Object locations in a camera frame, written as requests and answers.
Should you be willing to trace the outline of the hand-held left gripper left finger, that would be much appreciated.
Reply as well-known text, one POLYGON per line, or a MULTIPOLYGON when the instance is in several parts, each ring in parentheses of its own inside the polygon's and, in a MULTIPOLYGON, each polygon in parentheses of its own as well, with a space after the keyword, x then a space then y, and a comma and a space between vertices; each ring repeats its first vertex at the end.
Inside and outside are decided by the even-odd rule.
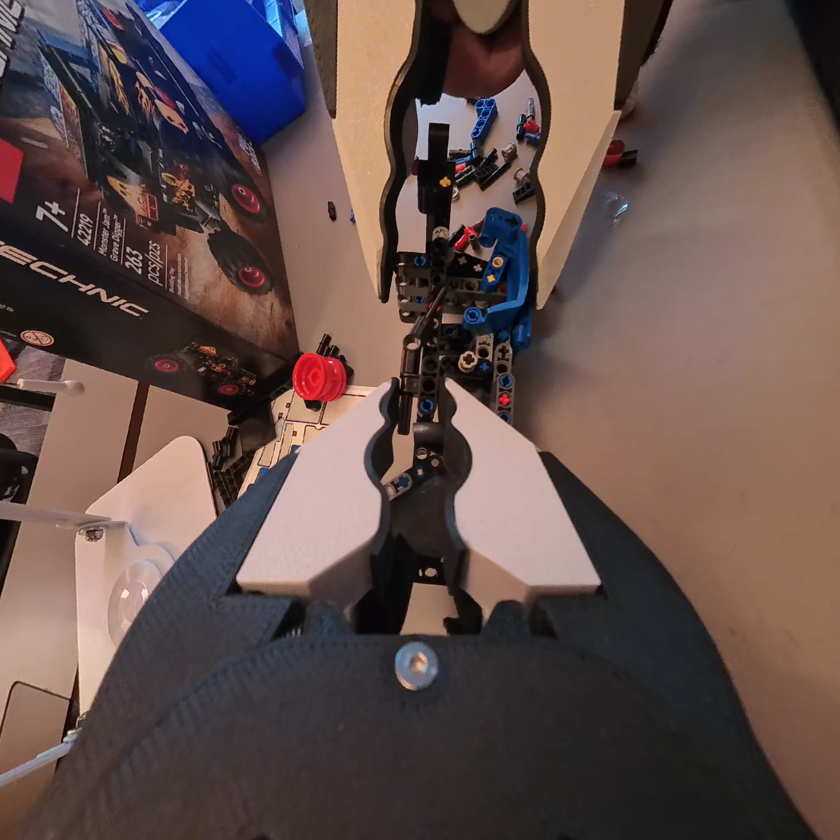
POLYGON ((363 632, 399 632, 403 562, 383 478, 399 385, 386 380, 294 456, 237 575, 248 594, 356 611, 363 632))

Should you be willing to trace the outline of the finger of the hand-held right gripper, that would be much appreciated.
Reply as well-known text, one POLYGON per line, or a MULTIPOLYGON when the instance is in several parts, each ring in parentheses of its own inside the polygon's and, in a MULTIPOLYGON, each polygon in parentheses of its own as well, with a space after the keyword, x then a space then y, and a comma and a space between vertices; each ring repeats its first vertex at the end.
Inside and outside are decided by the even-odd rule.
POLYGON ((541 144, 532 165, 538 219, 531 234, 535 307, 560 278, 619 111, 622 1, 527 2, 527 68, 539 91, 541 144))
POLYGON ((396 264, 396 202, 411 156, 403 139, 434 52, 424 2, 339 1, 334 136, 364 262, 387 302, 396 264))

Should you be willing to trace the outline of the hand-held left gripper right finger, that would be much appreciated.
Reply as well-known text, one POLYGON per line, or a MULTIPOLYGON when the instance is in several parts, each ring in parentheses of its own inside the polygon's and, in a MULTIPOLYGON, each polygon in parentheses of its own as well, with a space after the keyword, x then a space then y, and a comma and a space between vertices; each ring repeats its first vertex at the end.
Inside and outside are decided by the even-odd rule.
POLYGON ((601 577, 538 448, 463 386, 445 389, 468 456, 453 501, 465 547, 457 587, 485 621, 503 602, 530 612, 543 597, 596 593, 601 577))

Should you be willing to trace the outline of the pile of small toy pins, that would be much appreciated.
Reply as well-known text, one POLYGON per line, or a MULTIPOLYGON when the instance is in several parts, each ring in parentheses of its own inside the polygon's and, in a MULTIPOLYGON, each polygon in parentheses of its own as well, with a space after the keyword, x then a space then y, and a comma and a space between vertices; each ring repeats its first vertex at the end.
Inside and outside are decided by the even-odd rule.
POLYGON ((469 147, 450 149, 448 161, 455 164, 455 187, 453 198, 459 196, 459 190, 470 183, 478 185, 484 192, 497 183, 504 174, 512 173, 515 188, 512 198, 519 205, 534 197, 529 171, 523 167, 513 171, 513 162, 518 158, 520 147, 527 145, 534 150, 541 143, 542 132, 538 121, 537 105, 534 98, 526 100, 525 109, 518 116, 515 140, 504 145, 486 150, 486 141, 498 119, 497 100, 494 98, 467 98, 469 105, 476 110, 476 123, 470 132, 469 147))

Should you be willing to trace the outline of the toy car chassis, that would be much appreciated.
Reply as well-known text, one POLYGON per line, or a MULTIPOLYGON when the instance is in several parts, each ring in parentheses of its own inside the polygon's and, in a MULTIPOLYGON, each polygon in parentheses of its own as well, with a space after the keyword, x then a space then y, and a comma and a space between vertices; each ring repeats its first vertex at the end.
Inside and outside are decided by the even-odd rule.
POLYGON ((418 583, 445 584, 441 552, 431 528, 442 512, 448 477, 439 406, 450 379, 507 424, 515 413, 513 361, 530 345, 529 243, 519 215, 492 207, 478 232, 449 229, 455 164, 448 161, 449 126, 428 126, 427 158, 416 161, 417 203, 426 218, 425 251, 396 256, 395 290, 400 317, 412 326, 438 303, 439 392, 430 421, 416 416, 412 465, 386 489, 395 505, 395 529, 418 560, 418 583))

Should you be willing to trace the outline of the grey desk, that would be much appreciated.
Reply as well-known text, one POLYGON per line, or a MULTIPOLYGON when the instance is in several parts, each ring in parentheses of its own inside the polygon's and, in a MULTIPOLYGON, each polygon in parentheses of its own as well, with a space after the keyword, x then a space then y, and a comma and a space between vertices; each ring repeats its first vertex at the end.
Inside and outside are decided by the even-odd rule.
MULTIPOLYGON (((805 818, 838 838, 838 236, 788 143, 812 82, 784 2, 675 2, 517 364, 516 421, 654 551, 714 636, 805 818), (625 195, 610 229, 602 195, 625 195)), ((404 335, 376 298, 312 50, 308 110, 264 146, 301 346, 329 332, 376 386, 404 335), (329 219, 335 202, 339 219, 329 219)), ((33 503, 117 482, 137 385, 68 364, 33 503)), ((2 710, 70 697, 74 534, 22 527, 2 595, 2 710)))

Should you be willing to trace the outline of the person's right hand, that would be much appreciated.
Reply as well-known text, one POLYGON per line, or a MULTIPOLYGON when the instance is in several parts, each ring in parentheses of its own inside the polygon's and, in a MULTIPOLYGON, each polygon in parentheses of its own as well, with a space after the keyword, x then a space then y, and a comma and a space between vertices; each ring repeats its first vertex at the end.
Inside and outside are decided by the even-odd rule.
POLYGON ((488 35, 478 35, 458 18, 451 26, 443 93, 454 98, 493 98, 524 70, 520 6, 488 35))

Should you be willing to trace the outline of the blue storage bin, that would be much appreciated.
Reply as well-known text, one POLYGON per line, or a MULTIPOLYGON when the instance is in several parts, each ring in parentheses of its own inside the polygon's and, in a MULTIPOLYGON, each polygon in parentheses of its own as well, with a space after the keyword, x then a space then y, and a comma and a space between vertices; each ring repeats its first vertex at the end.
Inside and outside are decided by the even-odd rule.
POLYGON ((264 144, 306 110, 292 1, 139 1, 248 138, 264 144))

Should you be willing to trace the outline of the colourful sticker sheet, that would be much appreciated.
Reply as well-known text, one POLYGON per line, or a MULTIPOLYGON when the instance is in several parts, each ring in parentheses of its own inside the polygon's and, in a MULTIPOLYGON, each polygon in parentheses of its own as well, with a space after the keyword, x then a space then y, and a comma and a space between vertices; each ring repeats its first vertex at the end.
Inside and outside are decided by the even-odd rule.
POLYGON ((337 400, 321 402, 318 408, 308 407, 292 389, 281 393, 271 404, 275 420, 274 437, 248 457, 248 468, 234 498, 241 497, 280 460, 296 454, 329 425, 354 410, 374 390, 369 386, 349 385, 337 400))

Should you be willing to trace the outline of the black angled toy panel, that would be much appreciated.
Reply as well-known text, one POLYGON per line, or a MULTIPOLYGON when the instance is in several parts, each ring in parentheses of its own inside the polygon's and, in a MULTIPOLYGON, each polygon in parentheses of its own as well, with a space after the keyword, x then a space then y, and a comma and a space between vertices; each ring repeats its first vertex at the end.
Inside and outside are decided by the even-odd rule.
POLYGON ((267 400, 228 413, 227 425, 238 430, 242 455, 251 455, 276 438, 277 428, 271 403, 267 400))

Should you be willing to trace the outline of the red toy wheel hub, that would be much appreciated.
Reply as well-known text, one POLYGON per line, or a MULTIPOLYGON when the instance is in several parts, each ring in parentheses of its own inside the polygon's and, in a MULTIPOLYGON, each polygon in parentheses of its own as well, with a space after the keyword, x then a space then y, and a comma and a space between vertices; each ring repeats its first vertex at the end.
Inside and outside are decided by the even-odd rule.
POLYGON ((340 358, 305 353, 295 363, 291 380, 305 402, 331 403, 343 395, 348 374, 340 358))

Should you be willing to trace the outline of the small grey black pins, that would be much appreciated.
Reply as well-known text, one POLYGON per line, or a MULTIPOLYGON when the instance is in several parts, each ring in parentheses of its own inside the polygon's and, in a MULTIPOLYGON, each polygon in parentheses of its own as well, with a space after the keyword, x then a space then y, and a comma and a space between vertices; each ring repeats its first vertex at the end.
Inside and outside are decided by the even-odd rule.
POLYGON ((346 357, 341 353, 338 345, 332 343, 331 335, 329 335, 328 333, 323 334, 321 341, 318 344, 316 354, 324 358, 332 358, 338 360, 344 368, 348 381, 352 381, 354 377, 354 369, 352 366, 350 366, 349 362, 346 360, 346 357))

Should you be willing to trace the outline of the white book stand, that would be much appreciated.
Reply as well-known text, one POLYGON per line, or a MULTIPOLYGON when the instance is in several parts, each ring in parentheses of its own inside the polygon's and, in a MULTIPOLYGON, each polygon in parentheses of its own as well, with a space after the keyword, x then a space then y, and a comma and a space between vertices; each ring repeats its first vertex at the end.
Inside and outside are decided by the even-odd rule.
MULTIPOLYGON (((2 403, 11 403, 13 396, 20 396, 22 399, 18 402, 33 408, 49 407, 46 406, 47 396, 55 397, 58 394, 80 396, 85 392, 84 385, 75 380, 37 381, 18 378, 13 385, 4 387, 9 393, 2 392, 2 403)), ((130 443, 133 434, 131 430, 136 426, 139 435, 142 424, 146 396, 141 397, 141 391, 142 386, 139 385, 129 423, 130 434, 126 441, 128 448, 123 451, 120 467, 119 474, 123 478, 129 474, 123 474, 123 467, 126 464, 129 468, 133 466, 137 448, 136 442, 130 443)), ((108 602, 108 635, 115 645, 122 641, 145 601, 174 563, 171 553, 159 543, 139 543, 132 527, 126 521, 74 511, 34 508, 7 499, 2 499, 1 516, 2 522, 38 524, 53 529, 73 530, 76 534, 80 533, 87 543, 105 541, 103 549, 105 559, 116 562, 119 568, 119 574, 114 579, 115 584, 108 602)), ((77 738, 79 729, 80 726, 76 726, 55 747, 2 773, 2 789, 66 756, 77 738)))

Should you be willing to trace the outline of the black perforated pad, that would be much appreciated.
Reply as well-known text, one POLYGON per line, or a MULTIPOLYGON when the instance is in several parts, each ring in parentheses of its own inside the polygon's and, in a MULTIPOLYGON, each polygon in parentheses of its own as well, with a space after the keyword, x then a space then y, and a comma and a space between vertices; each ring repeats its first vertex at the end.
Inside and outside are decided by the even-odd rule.
POLYGON ((803 62, 812 78, 803 115, 813 143, 787 143, 784 158, 796 162, 804 191, 816 199, 824 225, 838 236, 839 2, 785 1, 803 62))

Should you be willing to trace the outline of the black toy set box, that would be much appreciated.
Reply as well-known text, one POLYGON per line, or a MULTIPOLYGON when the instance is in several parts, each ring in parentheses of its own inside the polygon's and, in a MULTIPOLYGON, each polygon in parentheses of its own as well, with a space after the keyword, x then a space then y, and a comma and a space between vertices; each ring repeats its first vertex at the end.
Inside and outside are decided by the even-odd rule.
POLYGON ((261 152, 135 2, 2 2, 1 333, 239 412, 299 356, 261 152))

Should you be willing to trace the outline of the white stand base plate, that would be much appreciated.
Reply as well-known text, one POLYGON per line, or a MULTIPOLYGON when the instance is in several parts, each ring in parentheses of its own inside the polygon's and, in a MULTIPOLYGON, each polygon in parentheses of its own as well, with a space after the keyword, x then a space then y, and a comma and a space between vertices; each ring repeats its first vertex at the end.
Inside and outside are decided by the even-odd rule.
MULTIPOLYGON (((84 513, 127 522, 139 543, 159 543, 176 562, 217 515, 203 447, 193 437, 176 438, 95 500, 84 513)), ((81 715, 90 709, 122 642, 115 645, 109 636, 109 597, 119 568, 116 562, 105 559, 104 546, 104 540, 89 543, 80 533, 76 536, 81 715)))

